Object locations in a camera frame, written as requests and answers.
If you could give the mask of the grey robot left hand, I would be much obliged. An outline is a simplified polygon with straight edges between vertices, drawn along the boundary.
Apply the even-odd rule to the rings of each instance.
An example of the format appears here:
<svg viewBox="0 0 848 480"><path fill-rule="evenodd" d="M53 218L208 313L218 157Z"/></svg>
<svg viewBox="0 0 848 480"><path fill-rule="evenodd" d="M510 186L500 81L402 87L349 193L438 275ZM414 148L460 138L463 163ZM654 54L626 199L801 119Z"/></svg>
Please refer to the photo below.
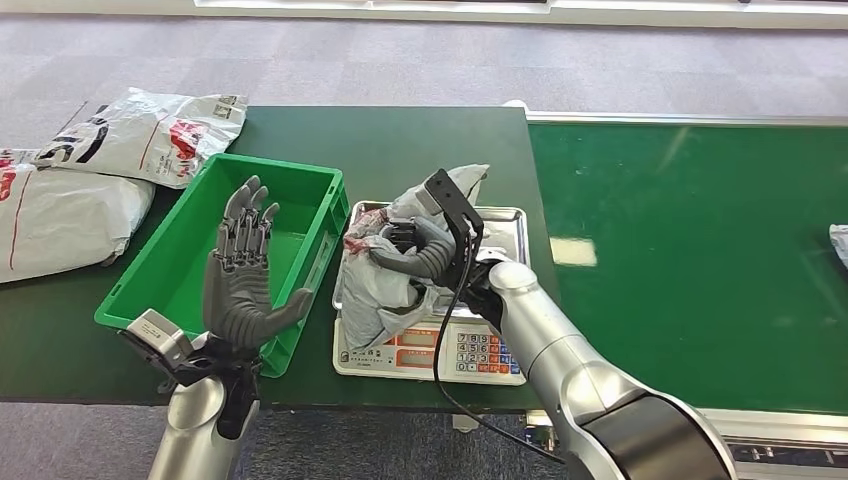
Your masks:
<svg viewBox="0 0 848 480"><path fill-rule="evenodd" d="M225 204L204 273L202 320L206 330L238 350L258 350L305 318L314 292L299 288L274 308L269 245L276 202L265 206L268 187L249 177Z"/></svg>

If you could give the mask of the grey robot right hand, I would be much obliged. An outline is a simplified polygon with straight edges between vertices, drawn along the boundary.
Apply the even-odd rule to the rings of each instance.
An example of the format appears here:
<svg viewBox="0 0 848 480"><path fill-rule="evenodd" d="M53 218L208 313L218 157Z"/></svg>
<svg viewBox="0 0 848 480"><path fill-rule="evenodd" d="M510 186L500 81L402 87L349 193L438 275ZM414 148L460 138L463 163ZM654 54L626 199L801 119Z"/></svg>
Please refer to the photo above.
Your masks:
<svg viewBox="0 0 848 480"><path fill-rule="evenodd" d="M372 246L371 259L380 267L402 274L430 278L431 274L423 259L407 252L416 247L416 226L412 220L390 221L378 233L378 238L386 240L388 246Z"/></svg>

